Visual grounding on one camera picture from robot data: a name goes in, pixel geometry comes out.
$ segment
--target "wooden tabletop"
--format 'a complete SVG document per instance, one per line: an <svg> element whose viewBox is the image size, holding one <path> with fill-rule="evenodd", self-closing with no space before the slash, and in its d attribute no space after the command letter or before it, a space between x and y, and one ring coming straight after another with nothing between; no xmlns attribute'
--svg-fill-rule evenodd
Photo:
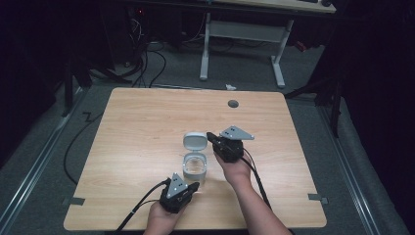
<svg viewBox="0 0 415 235"><path fill-rule="evenodd" d="M236 100L238 108L230 108ZM181 177L187 132L220 131L236 125L254 135L245 140L273 211L288 227L322 227L326 217L284 96L277 92L116 88L109 100L70 205L67 230L115 230L143 196L177 172ZM206 181L176 229L245 228L234 191L214 158L211 144ZM253 175L253 185L258 191ZM148 199L158 199L160 189ZM146 227L150 204L126 230Z"/></svg>
<svg viewBox="0 0 415 235"><path fill-rule="evenodd" d="M333 4L329 7L321 5L321 0L317 3L304 2L300 0L213 0L213 2L222 2L230 4L243 4L258 7L270 7L296 11L306 11L315 13L335 13L336 8Z"/></svg>

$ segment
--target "silver metal plate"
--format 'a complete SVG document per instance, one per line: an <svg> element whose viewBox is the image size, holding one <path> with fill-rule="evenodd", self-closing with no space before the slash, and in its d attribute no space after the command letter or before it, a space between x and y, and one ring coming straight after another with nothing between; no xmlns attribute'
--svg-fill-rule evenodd
<svg viewBox="0 0 415 235"><path fill-rule="evenodd" d="M231 125L229 128L223 130L219 134L230 140L253 140L254 136L237 127L236 125Z"/></svg>
<svg viewBox="0 0 415 235"><path fill-rule="evenodd" d="M168 199L176 196L178 193L181 193L182 191L186 189L187 189L186 182L184 182L183 179L181 179L180 176L176 172L174 172L173 176L171 176L170 186L168 187L168 191L167 191Z"/></svg>

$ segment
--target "hand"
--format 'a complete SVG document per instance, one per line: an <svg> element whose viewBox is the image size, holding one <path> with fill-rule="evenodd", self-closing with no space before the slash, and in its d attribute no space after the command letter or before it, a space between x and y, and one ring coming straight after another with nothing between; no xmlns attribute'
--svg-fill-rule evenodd
<svg viewBox="0 0 415 235"><path fill-rule="evenodd" d="M242 184L251 184L251 169L242 160L237 160L235 163L226 163L216 153L217 161L222 166L223 174L226 180L232 185L232 187L238 187ZM244 159L251 162L251 159L247 155L244 155Z"/></svg>
<svg viewBox="0 0 415 235"><path fill-rule="evenodd" d="M167 212L159 202L150 207L149 218L145 235L167 235L170 234L186 207L179 213Z"/></svg>

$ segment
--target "white lid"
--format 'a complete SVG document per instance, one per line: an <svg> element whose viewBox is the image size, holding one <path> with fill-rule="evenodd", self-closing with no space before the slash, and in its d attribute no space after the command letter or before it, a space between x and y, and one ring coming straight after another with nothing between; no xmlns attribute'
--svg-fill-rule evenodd
<svg viewBox="0 0 415 235"><path fill-rule="evenodd" d="M183 137L183 145L192 151L201 151L208 145L207 134L204 132L188 132Z"/></svg>

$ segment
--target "person's left hand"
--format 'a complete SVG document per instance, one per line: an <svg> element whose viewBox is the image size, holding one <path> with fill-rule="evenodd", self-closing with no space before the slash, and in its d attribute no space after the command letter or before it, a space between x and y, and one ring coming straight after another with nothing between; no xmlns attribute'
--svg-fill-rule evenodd
<svg viewBox="0 0 415 235"><path fill-rule="evenodd" d="M159 202L150 207L147 228L144 235L167 235L170 234L186 207L179 213L167 212Z"/></svg>

